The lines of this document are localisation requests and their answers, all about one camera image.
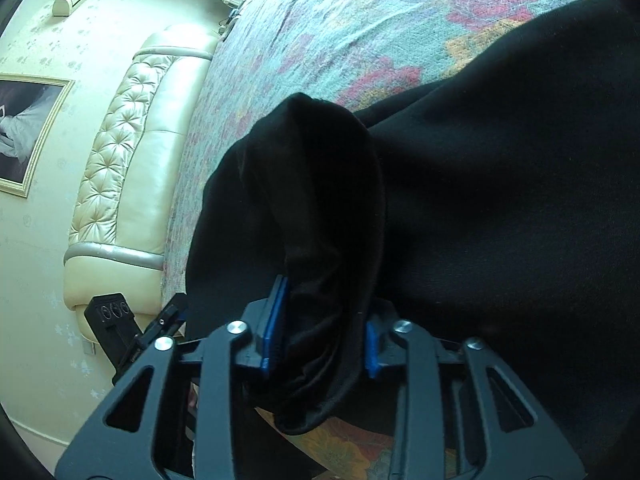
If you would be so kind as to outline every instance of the framed picture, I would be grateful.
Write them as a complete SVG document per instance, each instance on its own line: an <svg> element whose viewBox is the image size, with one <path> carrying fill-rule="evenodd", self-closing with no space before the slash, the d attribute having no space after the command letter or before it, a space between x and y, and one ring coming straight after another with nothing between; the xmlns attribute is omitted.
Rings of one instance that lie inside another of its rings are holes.
<svg viewBox="0 0 640 480"><path fill-rule="evenodd" d="M0 73L0 190L26 197L69 79Z"/></svg>

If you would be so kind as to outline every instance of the metal bolt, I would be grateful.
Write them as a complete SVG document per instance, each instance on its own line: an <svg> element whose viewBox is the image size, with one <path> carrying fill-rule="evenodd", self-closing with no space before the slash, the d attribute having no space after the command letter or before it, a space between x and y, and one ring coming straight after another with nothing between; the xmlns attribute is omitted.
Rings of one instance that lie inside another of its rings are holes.
<svg viewBox="0 0 640 480"><path fill-rule="evenodd" d="M484 348L484 341L479 337L472 337L466 340L466 346L472 350L482 350Z"/></svg>
<svg viewBox="0 0 640 480"><path fill-rule="evenodd" d="M246 330L246 323L244 321L232 321L226 326L226 331L231 334L241 334Z"/></svg>
<svg viewBox="0 0 640 480"><path fill-rule="evenodd" d="M406 319L399 319L394 323L394 332L398 332L401 334L406 334L407 332L411 332L413 328L414 326L411 323L411 321L408 321Z"/></svg>
<svg viewBox="0 0 640 480"><path fill-rule="evenodd" d="M159 350L161 352L164 352L165 350L168 350L173 345L174 345L174 340L172 338L170 338L170 337L167 337L167 336L159 337L154 342L154 346L156 347L156 350Z"/></svg>

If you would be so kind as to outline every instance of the cream leather headboard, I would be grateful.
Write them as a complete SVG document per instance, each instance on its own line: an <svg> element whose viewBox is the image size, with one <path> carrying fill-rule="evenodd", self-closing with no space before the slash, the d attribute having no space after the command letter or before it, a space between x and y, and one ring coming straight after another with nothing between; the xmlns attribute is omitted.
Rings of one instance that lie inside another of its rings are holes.
<svg viewBox="0 0 640 480"><path fill-rule="evenodd" d="M80 183L64 297L83 336L93 296L121 292L144 328L161 310L164 245L191 116L219 36L177 25L151 35L109 106Z"/></svg>

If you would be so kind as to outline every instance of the white dress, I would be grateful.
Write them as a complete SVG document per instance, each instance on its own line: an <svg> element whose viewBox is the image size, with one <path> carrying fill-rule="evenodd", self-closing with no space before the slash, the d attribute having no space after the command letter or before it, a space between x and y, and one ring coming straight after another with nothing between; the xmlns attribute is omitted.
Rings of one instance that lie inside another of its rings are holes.
<svg viewBox="0 0 640 480"><path fill-rule="evenodd" d="M31 156L60 90L57 86L46 87L26 110L15 117L7 115L0 119L0 153L17 158L20 163Z"/></svg>

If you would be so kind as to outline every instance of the bed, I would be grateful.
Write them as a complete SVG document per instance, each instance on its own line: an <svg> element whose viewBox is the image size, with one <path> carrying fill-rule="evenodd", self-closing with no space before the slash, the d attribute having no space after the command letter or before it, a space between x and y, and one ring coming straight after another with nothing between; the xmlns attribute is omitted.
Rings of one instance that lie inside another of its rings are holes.
<svg viewBox="0 0 640 480"><path fill-rule="evenodd" d="M216 51L191 120L169 222L163 301L184 291L209 175L286 96L301 91L358 110L456 73L504 33L571 1L254 0ZM290 440L345 480L386 478L388 436L334 418ZM454 475L453 455L447 470Z"/></svg>

